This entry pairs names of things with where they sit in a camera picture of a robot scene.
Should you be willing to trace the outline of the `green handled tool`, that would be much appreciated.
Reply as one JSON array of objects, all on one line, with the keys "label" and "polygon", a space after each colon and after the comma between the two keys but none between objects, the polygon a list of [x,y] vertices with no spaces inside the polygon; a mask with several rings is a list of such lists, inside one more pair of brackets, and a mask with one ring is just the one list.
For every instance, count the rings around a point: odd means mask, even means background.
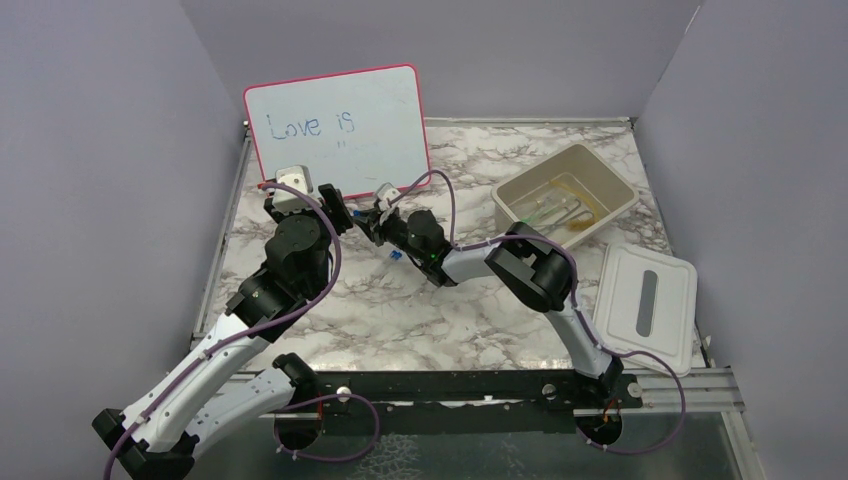
[{"label": "green handled tool", "polygon": [[531,227],[544,227],[551,225],[552,213],[550,211],[535,211],[531,213],[529,216],[520,219],[520,222],[523,222]]}]

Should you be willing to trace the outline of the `metal crucible tongs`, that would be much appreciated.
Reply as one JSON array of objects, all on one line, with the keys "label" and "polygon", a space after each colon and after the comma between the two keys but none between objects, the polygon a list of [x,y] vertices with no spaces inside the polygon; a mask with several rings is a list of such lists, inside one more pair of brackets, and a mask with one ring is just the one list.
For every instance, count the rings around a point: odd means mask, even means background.
[{"label": "metal crucible tongs", "polygon": [[552,213],[552,224],[539,228],[547,228],[549,230],[555,228],[565,228],[566,222],[575,218],[588,218],[589,212],[578,199],[564,199],[552,203],[549,206],[540,204],[536,211],[550,211]]}]

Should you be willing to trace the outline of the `yellow rubber tubing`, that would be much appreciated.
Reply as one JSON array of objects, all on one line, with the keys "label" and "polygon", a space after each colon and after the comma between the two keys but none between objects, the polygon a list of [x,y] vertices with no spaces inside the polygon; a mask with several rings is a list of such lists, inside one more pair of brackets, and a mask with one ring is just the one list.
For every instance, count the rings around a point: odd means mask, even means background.
[{"label": "yellow rubber tubing", "polygon": [[586,195],[573,189],[572,187],[559,183],[558,186],[568,193],[574,195],[589,212],[588,218],[575,218],[566,222],[566,227],[571,231],[585,231],[593,225],[597,224],[601,218],[600,210],[595,203]]}]

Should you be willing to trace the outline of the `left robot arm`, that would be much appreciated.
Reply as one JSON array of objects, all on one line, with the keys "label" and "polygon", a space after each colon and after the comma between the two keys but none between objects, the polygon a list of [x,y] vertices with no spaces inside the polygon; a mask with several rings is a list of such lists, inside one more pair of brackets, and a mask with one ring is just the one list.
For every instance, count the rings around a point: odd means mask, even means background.
[{"label": "left robot arm", "polygon": [[221,388],[271,346],[335,286],[340,235],[353,221],[331,184],[309,188],[269,182],[277,223],[265,259],[228,301],[195,348],[155,387],[123,409],[105,409],[92,426],[109,457],[102,476],[121,465],[133,479],[183,479],[211,446],[276,407],[298,411],[313,401],[311,369],[286,356],[239,390]]}]

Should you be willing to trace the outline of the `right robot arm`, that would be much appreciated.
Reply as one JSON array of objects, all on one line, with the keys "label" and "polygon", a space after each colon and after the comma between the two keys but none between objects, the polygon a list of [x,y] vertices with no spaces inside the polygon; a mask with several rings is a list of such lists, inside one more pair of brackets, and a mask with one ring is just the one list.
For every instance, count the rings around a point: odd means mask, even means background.
[{"label": "right robot arm", "polygon": [[577,267],[572,256],[523,222],[503,235],[473,245],[454,246],[429,210],[404,220],[374,207],[353,214],[353,223],[375,245],[389,243],[408,256],[434,285],[498,278],[527,308],[543,314],[570,355],[579,398],[600,407],[617,392],[622,361],[599,341],[579,309]]}]

